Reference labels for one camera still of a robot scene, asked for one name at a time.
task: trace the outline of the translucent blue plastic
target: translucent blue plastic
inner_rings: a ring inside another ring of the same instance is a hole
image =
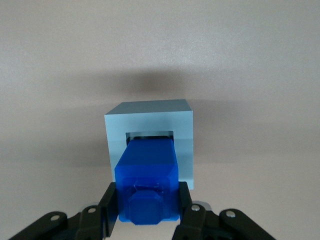
[[[171,138],[131,140],[114,171],[122,222],[178,219],[179,171]]]

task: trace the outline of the shape sorter block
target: shape sorter block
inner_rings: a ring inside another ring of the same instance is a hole
[[[130,139],[167,136],[173,138],[179,181],[194,188],[193,111],[185,99],[122,102],[104,119],[113,181]]]

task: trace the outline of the metal bolt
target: metal bolt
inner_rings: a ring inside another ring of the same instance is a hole
[[[88,213],[89,214],[92,214],[96,211],[96,209],[94,207],[91,207],[89,210],[88,210]]]
[[[231,211],[231,210],[226,211],[226,212],[225,212],[225,215],[226,215],[227,217],[229,217],[229,218],[235,218],[235,217],[236,217],[235,212],[234,212],[234,211]]]
[[[58,220],[60,218],[59,215],[54,215],[50,218],[51,221],[55,221],[55,220]]]
[[[200,207],[196,204],[191,206],[192,211],[198,212],[200,210]]]

